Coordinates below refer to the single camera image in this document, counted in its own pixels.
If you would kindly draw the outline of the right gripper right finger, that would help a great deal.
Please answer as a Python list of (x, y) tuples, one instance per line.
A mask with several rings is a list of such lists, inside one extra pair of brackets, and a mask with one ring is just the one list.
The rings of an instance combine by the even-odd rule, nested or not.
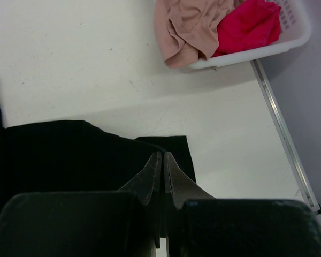
[(214, 200), (179, 167), (170, 152), (164, 154), (165, 230), (168, 256), (185, 256), (187, 251), (186, 201)]

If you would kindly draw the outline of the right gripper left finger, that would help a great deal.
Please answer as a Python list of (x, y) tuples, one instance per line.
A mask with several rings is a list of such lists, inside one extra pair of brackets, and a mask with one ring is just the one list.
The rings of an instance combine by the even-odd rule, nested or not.
[(154, 152), (143, 169), (119, 189), (134, 194), (138, 199), (142, 222), (157, 248), (161, 240), (161, 174), (162, 153)]

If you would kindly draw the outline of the black t shirt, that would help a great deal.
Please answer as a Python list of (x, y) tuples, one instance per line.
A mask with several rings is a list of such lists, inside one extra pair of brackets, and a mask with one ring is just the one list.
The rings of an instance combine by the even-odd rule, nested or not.
[(171, 152), (195, 178), (185, 136), (127, 139), (84, 120), (5, 128), (0, 109), (0, 212), (19, 193), (117, 190), (154, 152)]

